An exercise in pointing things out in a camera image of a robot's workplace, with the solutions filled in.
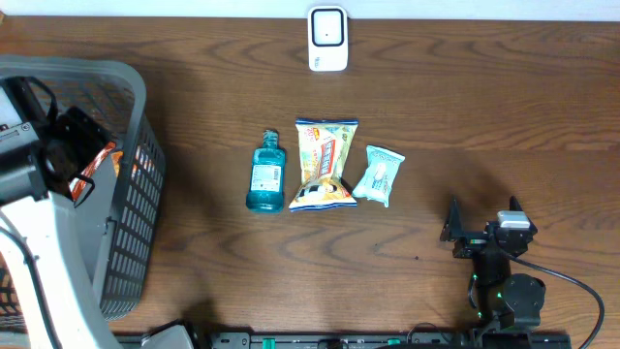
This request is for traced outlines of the pale green wet wipes pack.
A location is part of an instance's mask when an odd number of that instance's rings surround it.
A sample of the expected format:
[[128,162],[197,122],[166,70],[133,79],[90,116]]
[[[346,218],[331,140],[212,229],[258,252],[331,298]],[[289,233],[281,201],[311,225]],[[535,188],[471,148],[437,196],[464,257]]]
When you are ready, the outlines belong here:
[[376,145],[368,145],[366,153],[368,167],[354,188],[353,196],[389,207],[392,185],[405,157]]

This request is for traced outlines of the yellow chips bag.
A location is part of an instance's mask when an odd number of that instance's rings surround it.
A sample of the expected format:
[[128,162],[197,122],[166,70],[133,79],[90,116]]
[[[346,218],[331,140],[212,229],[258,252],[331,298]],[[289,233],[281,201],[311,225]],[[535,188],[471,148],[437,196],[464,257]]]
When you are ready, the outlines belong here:
[[342,183],[342,175],[358,121],[298,118],[301,184],[290,211],[320,211],[356,206],[357,201]]

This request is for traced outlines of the teal mouthwash bottle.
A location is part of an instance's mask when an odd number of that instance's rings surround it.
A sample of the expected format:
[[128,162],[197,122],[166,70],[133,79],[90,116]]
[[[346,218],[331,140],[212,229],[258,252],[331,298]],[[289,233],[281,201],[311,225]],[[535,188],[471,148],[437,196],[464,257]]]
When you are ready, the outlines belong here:
[[284,206],[286,152],[279,146],[279,134],[263,132],[263,145],[252,158],[252,171],[246,206],[255,212],[276,213]]

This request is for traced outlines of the red orange snack stick packet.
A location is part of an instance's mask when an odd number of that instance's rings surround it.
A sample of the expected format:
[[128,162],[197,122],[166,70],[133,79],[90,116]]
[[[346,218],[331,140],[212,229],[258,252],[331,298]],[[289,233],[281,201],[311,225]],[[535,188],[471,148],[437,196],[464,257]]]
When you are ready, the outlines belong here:
[[[96,173],[102,163],[107,159],[111,159],[111,154],[115,151],[122,151],[116,149],[116,142],[109,142],[104,148],[95,156],[95,158],[90,162],[89,165],[80,173],[82,176],[85,176],[87,179],[91,179],[92,175]],[[70,183],[70,189],[72,194],[72,199],[76,203],[78,198],[81,196],[83,190],[86,188],[87,181],[84,179],[75,178]]]

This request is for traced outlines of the small orange snack box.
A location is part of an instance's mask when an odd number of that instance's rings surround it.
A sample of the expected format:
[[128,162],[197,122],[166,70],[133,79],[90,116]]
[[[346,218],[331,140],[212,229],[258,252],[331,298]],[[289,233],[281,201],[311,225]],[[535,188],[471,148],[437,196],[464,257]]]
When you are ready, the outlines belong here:
[[123,159],[124,152],[123,151],[115,151],[111,154],[111,161],[114,167],[115,175],[119,176],[121,169],[121,161]]

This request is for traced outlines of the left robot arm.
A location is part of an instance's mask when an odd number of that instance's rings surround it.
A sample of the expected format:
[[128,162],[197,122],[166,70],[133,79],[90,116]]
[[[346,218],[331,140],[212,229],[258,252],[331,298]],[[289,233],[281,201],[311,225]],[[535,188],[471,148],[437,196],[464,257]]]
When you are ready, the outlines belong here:
[[33,348],[192,348],[181,322],[114,334],[145,285],[165,156],[125,75],[1,78],[1,312]]

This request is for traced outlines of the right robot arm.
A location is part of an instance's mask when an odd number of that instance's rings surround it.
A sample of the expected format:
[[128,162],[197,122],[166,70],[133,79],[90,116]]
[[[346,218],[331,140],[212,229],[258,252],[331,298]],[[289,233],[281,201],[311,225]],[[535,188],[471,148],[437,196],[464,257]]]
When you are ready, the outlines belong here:
[[457,200],[450,202],[440,240],[454,244],[454,258],[473,262],[469,302],[480,318],[480,326],[470,331],[473,346],[506,345],[510,333],[520,336],[525,348],[531,346],[529,335],[541,323],[546,287],[536,277],[513,273],[511,261],[528,250],[537,232],[516,197],[481,231],[467,230]]

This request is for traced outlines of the white barcode scanner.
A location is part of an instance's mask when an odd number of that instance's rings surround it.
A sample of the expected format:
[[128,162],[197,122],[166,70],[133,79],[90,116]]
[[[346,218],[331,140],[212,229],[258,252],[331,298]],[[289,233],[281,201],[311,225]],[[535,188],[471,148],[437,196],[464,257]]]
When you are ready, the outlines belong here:
[[348,14],[340,6],[315,6],[307,16],[308,65],[313,72],[341,72],[348,66]]

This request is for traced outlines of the grey plastic shopping basket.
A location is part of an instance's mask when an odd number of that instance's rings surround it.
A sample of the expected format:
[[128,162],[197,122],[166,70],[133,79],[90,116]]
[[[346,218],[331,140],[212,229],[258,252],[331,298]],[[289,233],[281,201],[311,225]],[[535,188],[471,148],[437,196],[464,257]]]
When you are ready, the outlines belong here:
[[44,110],[52,102],[61,113],[80,109],[124,152],[119,176],[107,158],[78,198],[77,241],[104,319],[127,316],[140,302],[166,173],[142,77],[121,62],[7,54],[1,75],[38,79]]

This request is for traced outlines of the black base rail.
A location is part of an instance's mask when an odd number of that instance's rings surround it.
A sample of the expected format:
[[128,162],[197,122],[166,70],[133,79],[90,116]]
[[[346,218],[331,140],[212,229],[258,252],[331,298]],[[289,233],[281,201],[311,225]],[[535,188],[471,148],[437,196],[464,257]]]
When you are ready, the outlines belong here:
[[486,334],[477,342],[459,334],[250,334],[211,333],[191,344],[212,349],[531,348],[571,349],[565,334]]

